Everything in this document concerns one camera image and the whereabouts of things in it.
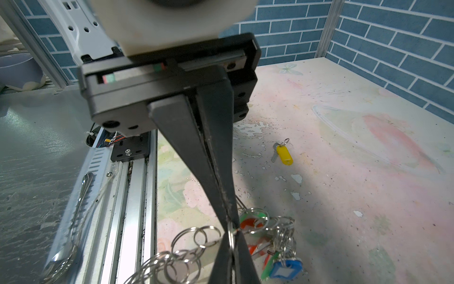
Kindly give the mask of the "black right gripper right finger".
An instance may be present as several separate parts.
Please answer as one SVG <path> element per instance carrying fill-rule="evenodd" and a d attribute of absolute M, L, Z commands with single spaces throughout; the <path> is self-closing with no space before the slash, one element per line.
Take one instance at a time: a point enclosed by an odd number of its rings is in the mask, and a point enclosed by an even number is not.
<path fill-rule="evenodd" d="M 260 284 L 254 262 L 244 234 L 239 231 L 235 235 L 234 269 L 236 284 Z"/>

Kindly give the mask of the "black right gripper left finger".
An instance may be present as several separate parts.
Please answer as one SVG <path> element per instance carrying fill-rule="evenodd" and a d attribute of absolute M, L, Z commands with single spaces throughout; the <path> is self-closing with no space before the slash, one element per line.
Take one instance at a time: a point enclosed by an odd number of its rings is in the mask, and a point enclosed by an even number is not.
<path fill-rule="evenodd" d="M 234 255 L 228 234 L 224 234 L 208 284 L 232 284 Z"/>

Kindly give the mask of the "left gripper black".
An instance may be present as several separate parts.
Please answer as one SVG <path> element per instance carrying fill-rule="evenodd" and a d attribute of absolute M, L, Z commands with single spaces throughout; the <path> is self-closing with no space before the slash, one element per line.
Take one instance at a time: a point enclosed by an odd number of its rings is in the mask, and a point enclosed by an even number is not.
<path fill-rule="evenodd" d="M 260 57 L 255 35 L 245 33 L 108 58 L 79 68 L 80 93 L 105 130 L 131 137 L 157 126 L 200 182 L 221 226 L 237 229 L 233 121 L 248 114 Z M 185 96 L 196 89 L 205 143 Z"/>

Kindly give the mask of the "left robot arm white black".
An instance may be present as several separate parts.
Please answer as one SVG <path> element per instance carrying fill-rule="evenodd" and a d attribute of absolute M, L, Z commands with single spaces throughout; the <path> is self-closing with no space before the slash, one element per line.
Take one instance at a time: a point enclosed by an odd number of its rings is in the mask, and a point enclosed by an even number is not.
<path fill-rule="evenodd" d="M 255 1 L 43 1 L 73 60 L 91 118 L 159 130 L 201 183 L 222 227 L 238 227 L 233 124 L 261 57 L 252 33 L 220 37 Z"/>

